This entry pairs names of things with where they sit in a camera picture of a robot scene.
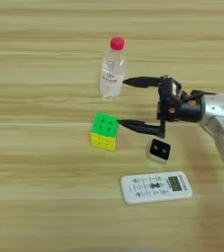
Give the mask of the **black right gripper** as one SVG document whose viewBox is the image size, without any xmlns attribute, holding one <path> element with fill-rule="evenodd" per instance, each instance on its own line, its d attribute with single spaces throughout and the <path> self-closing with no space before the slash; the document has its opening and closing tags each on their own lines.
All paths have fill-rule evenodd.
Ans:
<svg viewBox="0 0 224 252">
<path fill-rule="evenodd" d="M 125 85 L 135 88 L 158 87 L 160 82 L 161 79 L 156 77 L 135 77 L 123 81 Z M 119 119 L 118 123 L 138 133 L 164 138 L 164 120 L 198 122 L 201 119 L 201 101 L 199 99 L 182 100 L 171 96 L 163 97 L 157 103 L 157 118 L 163 119 L 157 126 L 133 119 Z"/>
</svg>

